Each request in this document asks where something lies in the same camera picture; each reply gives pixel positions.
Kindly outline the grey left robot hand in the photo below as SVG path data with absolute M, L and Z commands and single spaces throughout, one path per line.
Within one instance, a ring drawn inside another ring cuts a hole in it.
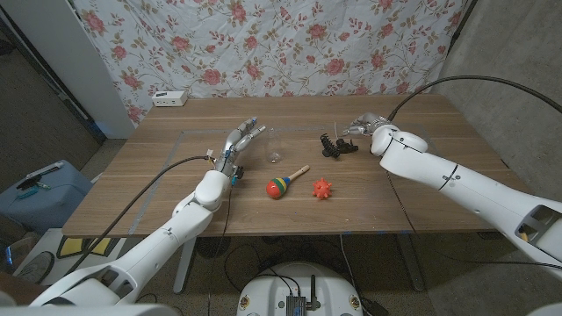
M 266 126 L 257 126 L 257 117 L 248 118 L 235 128 L 228 136 L 215 162 L 214 169 L 231 177 L 235 173 L 235 161 L 240 152 L 244 151 L 250 142 L 262 133 Z

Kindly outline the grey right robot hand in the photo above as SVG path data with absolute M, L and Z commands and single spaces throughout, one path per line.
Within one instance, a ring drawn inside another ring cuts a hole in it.
M 390 125 L 391 121 L 387 118 L 366 112 L 354 119 L 349 126 L 342 131 L 342 136 L 348 135 L 372 135 L 379 127 Z

